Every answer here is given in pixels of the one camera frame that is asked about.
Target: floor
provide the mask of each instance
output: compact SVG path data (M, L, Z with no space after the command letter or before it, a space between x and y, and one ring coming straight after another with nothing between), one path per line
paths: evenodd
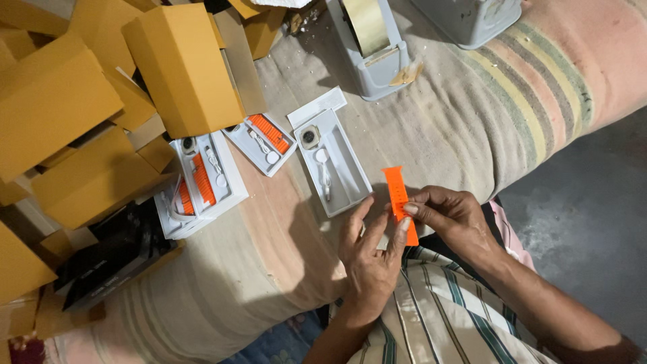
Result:
M499 194L544 278L647 348L647 108Z

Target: white paper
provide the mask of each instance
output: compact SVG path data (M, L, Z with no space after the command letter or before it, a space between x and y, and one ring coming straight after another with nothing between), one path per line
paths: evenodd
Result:
M323 110L333 109L333 111L337 111L343 106L346 106L346 104L348 104L346 97L344 97L342 89L337 86L318 98L308 102L306 105L289 113L287 115L287 119L290 120L292 127L296 129Z

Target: packing tape roll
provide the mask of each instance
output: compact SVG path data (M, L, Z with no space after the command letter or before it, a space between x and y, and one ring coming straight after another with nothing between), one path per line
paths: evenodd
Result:
M343 4L363 58L391 44L378 0L344 0Z

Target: forearm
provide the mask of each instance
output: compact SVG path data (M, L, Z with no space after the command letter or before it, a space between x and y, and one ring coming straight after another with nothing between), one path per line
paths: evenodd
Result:
M613 353L617 359L621 353L632 356L639 352L599 316L505 252L497 259L475 265L476 271L517 313L520 321L556 355L617 347ZM560 359L567 361L568 358L560 356Z
M346 364L362 348L373 323L362 320L357 307L344 303L328 328L314 341L303 364Z

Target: pink fabric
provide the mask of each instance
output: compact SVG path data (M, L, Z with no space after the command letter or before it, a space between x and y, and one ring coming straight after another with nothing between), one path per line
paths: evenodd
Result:
M517 255L519 256L519 261L524 266L527 266L533 271L536 271L534 264L532 263L532 257L530 256L530 253L523 249L523 246L519 241L517 234L514 232L512 226L510 226L510 223L508 222L508 218L505 216L503 207L499 206L492 199L490 200L490 206L492 206L492 211L494 211L494 220L496 222L496 226L499 227L499 231L501 232L503 245L517 253Z

